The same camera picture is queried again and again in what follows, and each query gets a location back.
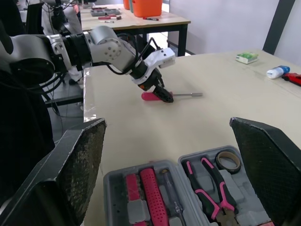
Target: pliers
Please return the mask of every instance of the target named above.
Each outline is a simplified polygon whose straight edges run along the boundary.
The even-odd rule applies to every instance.
[[[227,226],[227,222],[231,222],[232,226],[239,226],[238,222],[235,219],[235,208],[237,205],[236,201],[230,194],[220,172],[206,157],[201,158],[201,163],[209,172],[210,176],[213,178],[216,184],[218,196],[220,198],[220,205],[215,203],[210,195],[208,195],[208,193],[198,183],[197,178],[193,173],[190,162],[185,161],[183,167],[188,179],[190,180],[192,189],[202,202],[203,212],[209,219],[217,221],[221,224],[221,226]]]

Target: orange bin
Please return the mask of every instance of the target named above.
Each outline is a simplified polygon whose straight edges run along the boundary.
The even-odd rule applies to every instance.
[[[130,10],[130,3],[128,1],[131,0],[123,0],[123,5],[125,9]]]
[[[160,16],[163,0],[131,0],[136,17]]]

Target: pink screwdriver handle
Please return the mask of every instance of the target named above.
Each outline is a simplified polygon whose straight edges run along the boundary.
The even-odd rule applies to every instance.
[[[155,94],[151,93],[151,92],[143,92],[141,94],[141,98],[142,100],[145,100],[145,101],[152,101],[152,100],[161,100],[159,99],[159,97],[157,97]]]

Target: roll of tape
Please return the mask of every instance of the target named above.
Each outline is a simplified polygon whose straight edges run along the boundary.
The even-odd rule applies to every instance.
[[[231,159],[232,161],[235,162],[236,164],[236,167],[234,168],[227,168],[225,167],[222,162],[221,162],[221,159],[222,158],[229,158]],[[222,170],[227,170],[230,174],[236,174],[240,171],[240,168],[241,168],[241,161],[240,161],[240,158],[238,156],[236,156],[234,153],[232,152],[228,152],[228,151],[220,151],[216,157],[215,157],[215,162],[216,162],[216,165],[217,165],[217,168],[218,169],[222,169]]]

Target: desk in background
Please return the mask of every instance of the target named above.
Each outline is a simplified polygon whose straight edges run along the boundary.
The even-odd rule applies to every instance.
[[[143,20],[135,17],[130,10],[126,10],[123,4],[103,5],[107,8],[118,8],[121,11],[121,20],[115,21],[113,24],[100,23],[98,17],[91,16],[91,9],[81,9],[81,25],[83,31],[90,31],[93,28],[106,25],[114,29],[116,32],[128,32],[132,35],[142,34],[146,41],[146,34],[156,32],[179,32],[178,56],[184,56],[186,51],[187,27],[190,20],[177,16],[172,13],[162,11],[159,21]]]
[[[184,56],[160,69],[174,93],[203,92],[203,97],[175,97],[174,103],[145,102],[142,90],[129,76],[105,66],[85,70],[84,119],[105,118],[102,161],[85,225],[104,226],[103,176],[112,170],[169,159],[224,145],[237,146],[231,117],[264,122],[283,130],[301,147],[301,87],[283,79],[271,80],[266,71],[278,65],[301,73],[261,50],[249,65],[235,61],[243,51]]]

